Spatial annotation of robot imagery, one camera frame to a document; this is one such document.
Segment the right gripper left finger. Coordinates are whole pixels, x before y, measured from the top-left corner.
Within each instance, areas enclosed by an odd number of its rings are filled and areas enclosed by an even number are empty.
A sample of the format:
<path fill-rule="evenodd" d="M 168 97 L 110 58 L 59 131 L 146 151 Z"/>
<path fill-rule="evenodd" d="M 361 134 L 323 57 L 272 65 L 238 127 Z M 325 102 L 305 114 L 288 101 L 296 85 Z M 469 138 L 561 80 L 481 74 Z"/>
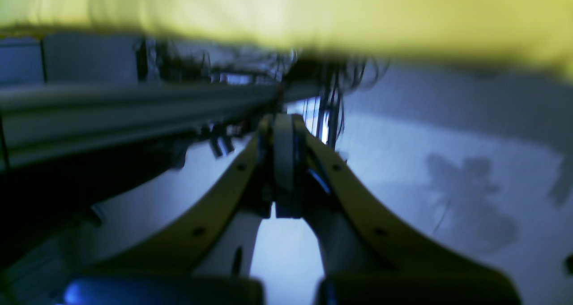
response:
<path fill-rule="evenodd" d="M 293 188 L 290 115 L 256 135 L 193 207 L 147 240 L 76 276 L 65 305 L 263 305 L 249 278 L 257 233 L 280 191 Z"/>

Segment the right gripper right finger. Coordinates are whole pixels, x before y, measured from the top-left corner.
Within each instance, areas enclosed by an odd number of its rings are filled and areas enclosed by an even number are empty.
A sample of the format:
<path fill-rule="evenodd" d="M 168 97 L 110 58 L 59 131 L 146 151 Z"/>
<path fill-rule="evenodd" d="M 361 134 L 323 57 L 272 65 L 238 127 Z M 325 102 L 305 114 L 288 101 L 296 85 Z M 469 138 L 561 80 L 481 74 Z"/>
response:
<path fill-rule="evenodd" d="M 292 117 L 301 217 L 319 242 L 317 305 L 519 305 L 502 272 L 421 234 Z"/>

